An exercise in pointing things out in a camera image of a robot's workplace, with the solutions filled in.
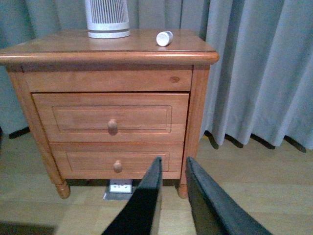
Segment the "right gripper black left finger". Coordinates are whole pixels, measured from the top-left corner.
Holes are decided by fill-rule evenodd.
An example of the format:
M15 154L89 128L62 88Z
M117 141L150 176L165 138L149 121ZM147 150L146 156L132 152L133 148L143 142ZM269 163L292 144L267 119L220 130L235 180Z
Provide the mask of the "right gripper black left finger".
M123 210L104 235L157 235L161 212L162 162L156 157Z

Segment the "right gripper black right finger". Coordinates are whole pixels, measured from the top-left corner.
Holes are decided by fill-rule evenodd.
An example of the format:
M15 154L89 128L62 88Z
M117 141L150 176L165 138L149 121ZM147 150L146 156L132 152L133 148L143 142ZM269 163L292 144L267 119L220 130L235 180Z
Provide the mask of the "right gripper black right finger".
M198 235L270 235L192 158L186 159L192 217Z

